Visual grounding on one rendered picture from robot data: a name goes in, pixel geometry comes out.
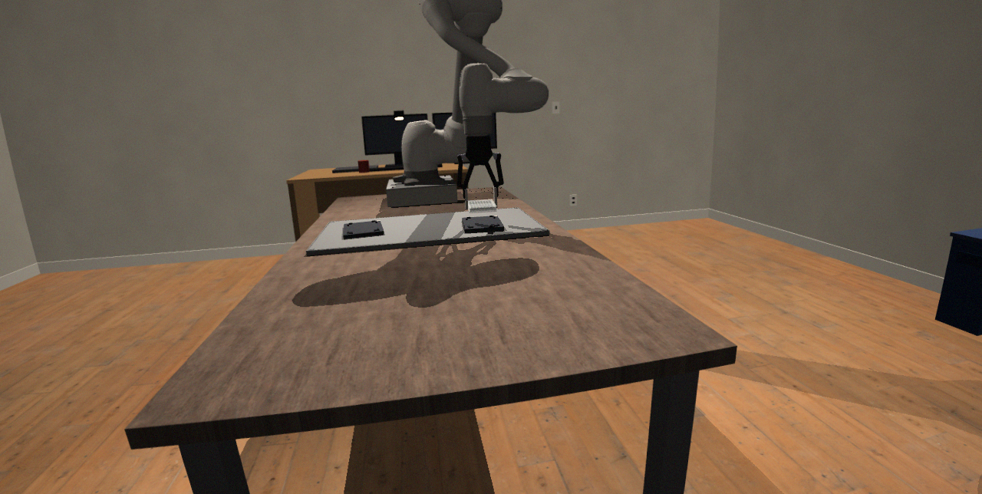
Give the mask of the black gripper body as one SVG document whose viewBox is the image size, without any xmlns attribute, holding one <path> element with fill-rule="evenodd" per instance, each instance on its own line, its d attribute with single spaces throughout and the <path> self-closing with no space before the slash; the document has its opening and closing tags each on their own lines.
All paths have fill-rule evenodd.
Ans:
<svg viewBox="0 0 982 494">
<path fill-rule="evenodd" d="M 482 154 L 486 155 L 488 162 L 493 156 L 493 151 L 491 150 L 491 140 L 489 135 L 482 135 L 481 137 L 466 137 L 466 157 L 467 159 L 473 159 L 474 155 L 477 155 L 476 166 L 485 165 L 482 160 Z"/>
</svg>

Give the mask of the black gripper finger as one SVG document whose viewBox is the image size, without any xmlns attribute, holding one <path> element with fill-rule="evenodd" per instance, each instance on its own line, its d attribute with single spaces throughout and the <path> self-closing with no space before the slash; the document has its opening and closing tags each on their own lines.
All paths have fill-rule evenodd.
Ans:
<svg viewBox="0 0 982 494">
<path fill-rule="evenodd" d="M 493 199 L 494 199 L 494 203 L 497 206 L 497 197 L 499 195 L 498 187 L 501 186 L 501 184 L 504 184 L 504 177 L 503 177 L 502 168 L 501 168 L 501 164 L 500 164 L 501 154 L 500 153 L 493 153 L 493 158 L 494 158 L 494 160 L 496 160 L 496 169 L 497 169 L 497 173 L 498 173 L 498 177 L 499 177 L 499 182 L 496 182 L 496 178 L 493 175 L 493 171 L 491 170 L 491 166 L 489 166 L 489 162 L 488 162 L 488 159 L 486 158 L 486 155 L 485 154 L 482 154 L 482 160 L 484 161 L 484 164 L 485 164 L 486 169 L 487 169 L 487 171 L 489 173 L 489 176 L 491 177 L 491 180 L 492 180 L 492 182 L 494 184 L 494 187 L 493 187 Z"/>
<path fill-rule="evenodd" d="M 464 183 L 462 184 L 462 171 L 463 171 L 464 157 L 466 157 L 466 153 L 464 153 L 463 155 L 457 155 L 457 161 L 459 161 L 459 166 L 457 166 L 457 187 L 463 189 L 464 208 L 468 209 L 469 194 L 467 194 L 467 184 L 469 184 L 471 172 L 473 171 L 473 168 L 476 165 L 477 155 L 473 156 L 473 159 L 471 160 L 471 163 L 469 165 L 469 171 L 467 171 L 466 177 L 464 177 Z"/>
</svg>

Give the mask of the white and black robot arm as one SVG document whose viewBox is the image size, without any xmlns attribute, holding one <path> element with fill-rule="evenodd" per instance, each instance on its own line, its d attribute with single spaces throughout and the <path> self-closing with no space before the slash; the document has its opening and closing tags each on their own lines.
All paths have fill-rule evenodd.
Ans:
<svg viewBox="0 0 982 494">
<path fill-rule="evenodd" d="M 402 137 L 404 175 L 393 179 L 405 186 L 445 183 L 437 165 L 458 163 L 457 155 L 466 152 L 466 135 L 489 135 L 493 113 L 534 112 L 549 98 L 545 82 L 513 68 L 482 45 L 489 26 L 502 14 L 502 0 L 420 0 L 420 8 L 440 38 L 457 50 L 455 94 L 444 130 L 436 130 L 428 120 L 407 124 Z M 500 79 L 493 78 L 491 70 Z"/>
</svg>

